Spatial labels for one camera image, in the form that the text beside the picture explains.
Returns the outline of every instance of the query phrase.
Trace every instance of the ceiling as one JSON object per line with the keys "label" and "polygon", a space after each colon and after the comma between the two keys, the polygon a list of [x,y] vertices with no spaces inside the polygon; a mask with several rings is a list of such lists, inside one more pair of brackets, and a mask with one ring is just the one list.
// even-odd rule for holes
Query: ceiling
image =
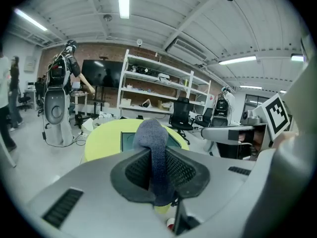
{"label": "ceiling", "polygon": [[[300,17],[287,0],[130,0],[130,19],[120,18],[118,0],[26,0],[19,9],[48,31],[17,15],[7,31],[43,48],[68,39],[135,46],[141,38],[143,48],[166,54],[181,38],[207,57],[200,70],[233,87],[287,90],[303,66],[290,60],[301,53],[301,36]],[[251,54],[257,61],[218,64]]]}

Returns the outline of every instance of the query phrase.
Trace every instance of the black monitor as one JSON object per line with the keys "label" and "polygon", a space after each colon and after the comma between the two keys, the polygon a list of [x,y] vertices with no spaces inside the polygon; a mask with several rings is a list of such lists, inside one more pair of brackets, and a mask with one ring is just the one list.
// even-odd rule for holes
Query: black monitor
{"label": "black monitor", "polygon": [[93,86],[119,88],[122,66],[118,61],[84,60],[81,72]]}

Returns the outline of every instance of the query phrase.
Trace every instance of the yellow-green round table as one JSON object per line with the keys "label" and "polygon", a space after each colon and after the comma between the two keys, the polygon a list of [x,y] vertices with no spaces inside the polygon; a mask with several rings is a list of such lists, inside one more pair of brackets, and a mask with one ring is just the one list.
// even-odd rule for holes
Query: yellow-green round table
{"label": "yellow-green round table", "polygon": [[[142,121],[140,119],[113,120],[94,129],[86,140],[84,162],[120,153],[121,133],[136,132]],[[181,145],[182,149],[189,150],[187,142],[176,131],[162,126]]]}

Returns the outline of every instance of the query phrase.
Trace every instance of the desk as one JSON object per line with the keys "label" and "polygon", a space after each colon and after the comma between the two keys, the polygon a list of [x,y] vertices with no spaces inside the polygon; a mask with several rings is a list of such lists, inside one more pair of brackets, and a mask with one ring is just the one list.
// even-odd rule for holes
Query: desk
{"label": "desk", "polygon": [[88,93],[76,93],[73,92],[70,94],[71,96],[75,97],[75,114],[78,115],[78,97],[85,96],[85,116],[87,116],[88,106],[87,106],[87,95]]}
{"label": "desk", "polygon": [[[84,162],[120,153],[121,132],[136,132],[142,122],[140,119],[120,119],[94,129],[86,141]],[[189,150],[187,142],[176,131],[163,127],[180,143],[182,149]]]}
{"label": "desk", "polygon": [[38,108],[38,105],[36,103],[36,90],[35,89],[25,89],[25,92],[33,93],[34,110],[36,111]]}

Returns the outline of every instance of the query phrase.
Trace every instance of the white floor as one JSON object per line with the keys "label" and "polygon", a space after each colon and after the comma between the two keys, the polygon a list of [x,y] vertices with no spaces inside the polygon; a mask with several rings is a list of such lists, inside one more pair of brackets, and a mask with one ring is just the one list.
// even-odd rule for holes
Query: white floor
{"label": "white floor", "polygon": [[[34,110],[20,111],[20,113],[24,124],[18,130],[11,132],[17,145],[17,149],[11,155],[17,166],[12,168],[3,155],[0,156],[0,168],[10,189],[17,194],[21,202],[27,203],[43,188],[78,166],[85,146],[78,146],[75,143],[66,148],[48,146],[42,138],[42,116],[37,117],[37,112]],[[78,135],[79,132],[79,128],[73,126],[73,135]],[[47,130],[48,143],[50,143],[49,134]],[[208,154],[203,150],[206,140],[201,138],[199,132],[193,134],[186,132],[186,135],[191,143],[189,146],[191,151]]]}

